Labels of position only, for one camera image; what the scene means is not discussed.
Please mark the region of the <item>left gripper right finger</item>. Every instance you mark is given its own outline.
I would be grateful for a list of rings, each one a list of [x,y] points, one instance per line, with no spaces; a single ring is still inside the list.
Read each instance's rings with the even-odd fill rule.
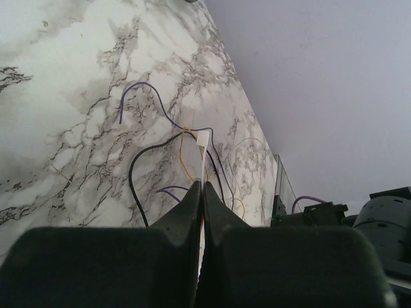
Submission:
[[[375,249],[347,227],[251,227],[210,183],[197,307],[395,307]]]

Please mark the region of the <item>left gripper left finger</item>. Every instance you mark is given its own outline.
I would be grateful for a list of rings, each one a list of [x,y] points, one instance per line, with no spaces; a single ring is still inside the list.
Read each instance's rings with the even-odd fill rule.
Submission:
[[[192,307],[202,184],[147,228],[40,227],[1,266],[2,307]]]

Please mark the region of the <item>white plastic zip tie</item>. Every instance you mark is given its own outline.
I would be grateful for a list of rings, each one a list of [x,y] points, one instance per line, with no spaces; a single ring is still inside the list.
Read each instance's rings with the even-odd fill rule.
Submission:
[[[202,154],[202,172],[201,172],[201,190],[204,188],[204,184],[207,180],[206,172],[206,156],[207,156],[207,147],[209,144],[209,132],[201,130],[197,134],[197,146],[200,148],[200,153]],[[202,263],[204,259],[204,250],[205,250],[205,230],[204,230],[204,218],[202,218],[202,224],[200,229],[200,249],[199,249],[199,258],[198,258],[198,278],[200,278],[200,272],[202,269]]]

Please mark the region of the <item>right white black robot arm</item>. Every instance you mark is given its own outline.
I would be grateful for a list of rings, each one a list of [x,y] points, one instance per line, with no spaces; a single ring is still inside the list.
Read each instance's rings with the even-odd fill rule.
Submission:
[[[296,198],[286,211],[274,197],[271,227],[344,226],[362,232],[374,245],[390,284],[410,291],[410,187],[375,192],[355,215],[348,206],[312,196]]]

